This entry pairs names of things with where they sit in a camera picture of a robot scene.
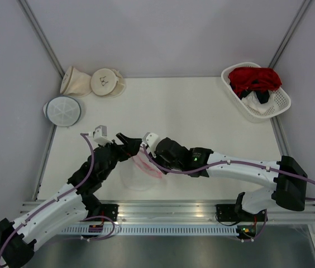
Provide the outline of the pink-trimmed mesh laundry bag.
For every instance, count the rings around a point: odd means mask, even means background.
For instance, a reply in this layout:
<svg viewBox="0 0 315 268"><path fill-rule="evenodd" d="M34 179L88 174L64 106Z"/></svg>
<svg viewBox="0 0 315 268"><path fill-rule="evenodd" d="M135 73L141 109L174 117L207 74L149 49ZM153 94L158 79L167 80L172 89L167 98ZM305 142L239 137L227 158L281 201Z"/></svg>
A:
<svg viewBox="0 0 315 268"><path fill-rule="evenodd" d="M120 163L120 178L127 189L134 191L146 191L165 182L164 174L147 160L142 149Z"/></svg>

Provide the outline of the white perforated plastic basket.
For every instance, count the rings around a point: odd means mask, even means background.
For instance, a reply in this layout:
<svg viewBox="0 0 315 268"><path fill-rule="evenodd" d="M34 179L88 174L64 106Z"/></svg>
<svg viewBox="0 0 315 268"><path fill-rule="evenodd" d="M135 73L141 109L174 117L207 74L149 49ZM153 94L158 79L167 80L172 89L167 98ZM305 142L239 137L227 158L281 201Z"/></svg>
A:
<svg viewBox="0 0 315 268"><path fill-rule="evenodd" d="M266 110L265 113L260 113L259 111L246 105L232 90L230 86L230 79L228 75L234 69L239 67L253 67L260 68L260 65L253 62L243 62L232 65L225 68L221 73L221 79L224 83L224 92L226 93L229 100L235 105L237 110L250 122L260 123L267 119L271 119L275 116L282 114L287 111L291 106L291 100L287 93L280 87L275 93L271 93L271 106Z"/></svg>

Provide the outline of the red bra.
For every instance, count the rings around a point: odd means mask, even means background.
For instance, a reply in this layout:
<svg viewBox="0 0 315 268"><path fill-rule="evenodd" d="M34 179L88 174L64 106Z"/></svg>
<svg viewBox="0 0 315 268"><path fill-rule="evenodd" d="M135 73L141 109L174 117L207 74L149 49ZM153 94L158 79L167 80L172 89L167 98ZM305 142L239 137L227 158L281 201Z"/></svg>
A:
<svg viewBox="0 0 315 268"><path fill-rule="evenodd" d="M271 68L238 67L227 77L238 97L242 97L245 91L276 91L282 85L279 75Z"/></svg>

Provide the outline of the aluminium frame post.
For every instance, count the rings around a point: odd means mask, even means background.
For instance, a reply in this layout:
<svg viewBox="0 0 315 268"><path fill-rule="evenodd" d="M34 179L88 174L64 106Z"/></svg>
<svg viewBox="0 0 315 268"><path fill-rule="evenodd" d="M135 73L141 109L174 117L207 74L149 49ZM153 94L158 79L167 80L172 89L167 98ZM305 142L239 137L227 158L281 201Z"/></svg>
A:
<svg viewBox="0 0 315 268"><path fill-rule="evenodd" d="M279 60L281 59L283 52L291 42L294 34L296 33L298 27L301 25L303 19L305 18L308 10L312 6L314 0L303 0L300 7L298 8L295 16L293 17L286 33L284 34L274 56L268 65L269 68L275 68Z"/></svg>
<svg viewBox="0 0 315 268"><path fill-rule="evenodd" d="M22 10L23 14L25 15L26 19L28 20L28 23L32 27L35 35L37 36L39 42L43 46L49 60L51 61L54 69L58 73L59 77L63 78L64 76L64 69L59 61L59 59L56 56L56 53L52 46L50 45L50 42L48 38L46 37L36 15L34 14L34 11L32 10L29 2L27 0L17 0L17 3Z"/></svg>

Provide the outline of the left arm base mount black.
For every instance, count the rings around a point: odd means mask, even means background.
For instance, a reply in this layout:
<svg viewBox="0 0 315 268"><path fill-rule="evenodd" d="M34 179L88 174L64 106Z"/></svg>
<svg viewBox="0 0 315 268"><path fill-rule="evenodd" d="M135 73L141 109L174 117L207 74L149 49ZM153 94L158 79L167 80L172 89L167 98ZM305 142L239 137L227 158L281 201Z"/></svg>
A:
<svg viewBox="0 0 315 268"><path fill-rule="evenodd" d="M105 222L107 219L97 218L97 216L105 216L116 221L118 217L118 207L118 204L101 204L94 212L89 212L87 218L90 218L89 221Z"/></svg>

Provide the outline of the grey-trimmed mesh laundry bag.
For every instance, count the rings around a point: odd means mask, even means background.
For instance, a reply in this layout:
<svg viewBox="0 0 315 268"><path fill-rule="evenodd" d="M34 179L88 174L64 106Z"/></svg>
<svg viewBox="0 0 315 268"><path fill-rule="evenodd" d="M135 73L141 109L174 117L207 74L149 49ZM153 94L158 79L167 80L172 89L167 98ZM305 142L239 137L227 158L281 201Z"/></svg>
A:
<svg viewBox="0 0 315 268"><path fill-rule="evenodd" d="M63 95L48 101L43 107L43 113L52 124L71 127L82 118L83 108L76 99Z"/></svg>

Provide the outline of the right aluminium frame post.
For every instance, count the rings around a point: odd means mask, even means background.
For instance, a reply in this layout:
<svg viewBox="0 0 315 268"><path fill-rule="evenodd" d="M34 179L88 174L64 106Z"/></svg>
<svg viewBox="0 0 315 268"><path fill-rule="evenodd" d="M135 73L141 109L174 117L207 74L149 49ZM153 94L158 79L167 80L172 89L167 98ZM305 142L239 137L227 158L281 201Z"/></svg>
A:
<svg viewBox="0 0 315 268"><path fill-rule="evenodd" d="M286 33L284 34L274 56L268 65L269 68L275 68L279 60L281 59L283 52L291 42L294 34L296 33L298 27L301 25L303 19L305 18L308 10L312 6L314 0L303 0L300 7L298 8L295 16L293 17Z"/></svg>

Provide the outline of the left aluminium frame post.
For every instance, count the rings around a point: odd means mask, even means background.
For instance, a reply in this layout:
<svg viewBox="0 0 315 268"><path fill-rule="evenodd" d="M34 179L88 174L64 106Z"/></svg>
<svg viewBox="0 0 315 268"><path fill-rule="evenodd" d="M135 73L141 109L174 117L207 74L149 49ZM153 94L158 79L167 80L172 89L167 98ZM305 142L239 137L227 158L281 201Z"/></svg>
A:
<svg viewBox="0 0 315 268"><path fill-rule="evenodd" d="M52 46L50 45L50 42L48 38L46 37L36 15L34 14L34 11L32 10L29 2L27 0L17 0L17 3L22 10L23 14L25 15L26 19L28 20L28 23L32 27L35 35L37 36L39 42L43 46L49 60L51 61L54 69L58 73L59 77L63 78L64 76L64 69L59 61L59 59L56 56L56 53Z"/></svg>

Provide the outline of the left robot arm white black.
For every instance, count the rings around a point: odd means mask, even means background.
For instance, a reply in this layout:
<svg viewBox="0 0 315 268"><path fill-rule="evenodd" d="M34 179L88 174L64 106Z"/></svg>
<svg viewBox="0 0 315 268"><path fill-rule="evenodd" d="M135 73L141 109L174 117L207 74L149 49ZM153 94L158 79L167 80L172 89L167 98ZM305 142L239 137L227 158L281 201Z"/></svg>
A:
<svg viewBox="0 0 315 268"><path fill-rule="evenodd" d="M14 220L0 221L0 267L23 267L50 238L72 223L95 221L101 203L94 193L119 162L138 154L142 140L118 133L120 144L108 141L94 148L81 167L49 199Z"/></svg>

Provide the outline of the black garment in basket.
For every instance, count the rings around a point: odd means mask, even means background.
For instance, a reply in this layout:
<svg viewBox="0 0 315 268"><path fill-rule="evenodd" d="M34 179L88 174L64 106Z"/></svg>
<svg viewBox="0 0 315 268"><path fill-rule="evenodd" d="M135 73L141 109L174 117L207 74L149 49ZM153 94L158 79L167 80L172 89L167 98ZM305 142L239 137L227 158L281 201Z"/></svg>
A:
<svg viewBox="0 0 315 268"><path fill-rule="evenodd" d="M255 93L255 97L258 99L260 104L265 104L269 101L270 93L268 89L263 89L263 87L268 87L270 84L262 80L253 80L247 86L242 89L237 89L234 83L230 82L230 86L233 92L239 97L240 100L246 97L251 97L251 93Z"/></svg>

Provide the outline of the aluminium mounting rail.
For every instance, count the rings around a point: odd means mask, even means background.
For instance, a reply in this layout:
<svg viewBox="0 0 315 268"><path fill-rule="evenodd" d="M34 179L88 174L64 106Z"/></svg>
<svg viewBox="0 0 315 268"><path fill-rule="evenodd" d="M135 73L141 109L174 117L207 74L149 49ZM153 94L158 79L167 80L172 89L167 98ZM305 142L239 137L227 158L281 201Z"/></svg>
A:
<svg viewBox="0 0 315 268"><path fill-rule="evenodd" d="M212 223L216 220L216 205L231 200L103 200L103 204L118 205L117 219L128 224ZM305 210L292 212L269 208L268 224L315 224L315 204L306 202Z"/></svg>

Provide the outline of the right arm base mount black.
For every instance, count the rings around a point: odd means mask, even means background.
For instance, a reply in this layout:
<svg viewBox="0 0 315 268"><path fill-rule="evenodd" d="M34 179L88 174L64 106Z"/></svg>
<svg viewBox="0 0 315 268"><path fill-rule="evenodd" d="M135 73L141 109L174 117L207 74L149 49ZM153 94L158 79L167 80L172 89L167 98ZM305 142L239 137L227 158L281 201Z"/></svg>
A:
<svg viewBox="0 0 315 268"><path fill-rule="evenodd" d="M254 223L255 221L263 222L266 216L264 210L258 212L257 214L251 214L242 210L240 212L235 212L234 204L216 204L215 208L215 218L217 222L226 225L238 224L243 222Z"/></svg>

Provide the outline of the beige laundry bag left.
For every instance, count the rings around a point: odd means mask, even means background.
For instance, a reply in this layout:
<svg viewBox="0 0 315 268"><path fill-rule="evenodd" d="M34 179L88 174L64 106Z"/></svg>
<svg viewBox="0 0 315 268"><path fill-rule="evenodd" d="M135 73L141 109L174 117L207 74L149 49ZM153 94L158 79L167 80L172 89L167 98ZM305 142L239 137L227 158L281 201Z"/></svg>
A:
<svg viewBox="0 0 315 268"><path fill-rule="evenodd" d="M60 94L71 97L85 97L92 92L90 81L90 75L70 66L63 77Z"/></svg>

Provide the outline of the beige laundry bag bra logo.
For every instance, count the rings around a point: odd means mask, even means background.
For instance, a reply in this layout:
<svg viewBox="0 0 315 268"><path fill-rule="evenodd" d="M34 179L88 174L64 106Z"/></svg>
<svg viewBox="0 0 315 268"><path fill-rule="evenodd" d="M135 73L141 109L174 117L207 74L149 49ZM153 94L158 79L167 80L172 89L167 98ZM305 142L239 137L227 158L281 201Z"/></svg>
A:
<svg viewBox="0 0 315 268"><path fill-rule="evenodd" d="M115 98L126 89L126 81L116 69L102 68L91 77L92 92L102 98Z"/></svg>

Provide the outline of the white garment in basket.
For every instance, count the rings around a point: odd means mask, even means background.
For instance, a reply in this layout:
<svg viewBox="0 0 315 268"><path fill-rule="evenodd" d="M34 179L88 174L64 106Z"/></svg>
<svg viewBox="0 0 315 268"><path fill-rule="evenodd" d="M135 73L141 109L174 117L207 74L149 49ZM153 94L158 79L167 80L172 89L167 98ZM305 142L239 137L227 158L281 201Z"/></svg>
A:
<svg viewBox="0 0 315 268"><path fill-rule="evenodd" d="M275 93L270 93L268 101L262 104L257 98L256 92L252 92L247 97L242 98L242 103L254 110L258 115L262 116L280 111L275 100Z"/></svg>

